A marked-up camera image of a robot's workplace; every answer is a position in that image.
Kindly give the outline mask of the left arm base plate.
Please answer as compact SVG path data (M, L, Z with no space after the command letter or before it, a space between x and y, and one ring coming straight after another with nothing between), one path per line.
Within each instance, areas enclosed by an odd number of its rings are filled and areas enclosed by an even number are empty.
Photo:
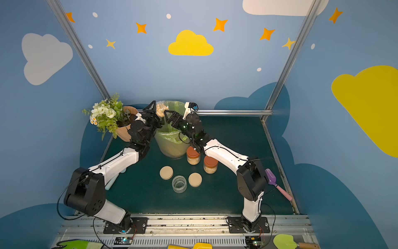
M144 234L147 217L125 217L119 224L105 223L104 234Z

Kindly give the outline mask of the beige-lid oatmeal jar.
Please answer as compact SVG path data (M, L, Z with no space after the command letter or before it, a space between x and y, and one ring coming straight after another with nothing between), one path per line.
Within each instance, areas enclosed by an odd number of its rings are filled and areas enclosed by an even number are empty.
M164 111L168 111L169 110L169 106L164 102L164 101L160 101L156 103L156 114L159 118L163 118L164 115Z
M184 176L177 175L172 180L172 188L174 192L181 194L185 192L187 188L187 180Z

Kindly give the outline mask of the beige jar lid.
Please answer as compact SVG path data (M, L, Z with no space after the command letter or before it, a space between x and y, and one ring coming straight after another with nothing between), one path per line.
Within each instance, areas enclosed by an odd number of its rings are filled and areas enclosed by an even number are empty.
M192 173L188 178L189 184L192 187L199 187L202 183L202 176L199 173Z
M160 170L160 177L164 180L169 180L173 177L174 170L170 166L164 166Z

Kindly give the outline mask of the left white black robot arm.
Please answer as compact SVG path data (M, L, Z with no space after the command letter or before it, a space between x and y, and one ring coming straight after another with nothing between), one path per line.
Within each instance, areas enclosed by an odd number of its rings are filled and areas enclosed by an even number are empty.
M123 233L131 228L130 214L106 200L105 186L127 167L144 159L150 142L164 122L157 115L156 101L141 113L131 115L129 145L112 158L89 169L78 168L65 189L64 204L70 208L105 220L119 227Z

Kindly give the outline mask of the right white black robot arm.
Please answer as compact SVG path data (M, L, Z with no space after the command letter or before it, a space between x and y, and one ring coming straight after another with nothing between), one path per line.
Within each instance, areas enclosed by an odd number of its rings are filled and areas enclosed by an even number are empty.
M211 137L204 131L199 115L192 109L188 109L184 115L166 110L164 115L168 124L189 138L195 150L219 161L235 173L238 191L244 197L241 218L247 225L256 225L261 218L261 202L267 185L260 159L239 154Z

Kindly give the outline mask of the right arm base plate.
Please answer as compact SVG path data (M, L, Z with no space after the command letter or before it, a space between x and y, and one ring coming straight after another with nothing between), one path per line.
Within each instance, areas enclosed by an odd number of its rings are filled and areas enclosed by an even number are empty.
M244 217L228 216L226 218L229 233L271 233L271 228L266 217L260 216L253 223Z

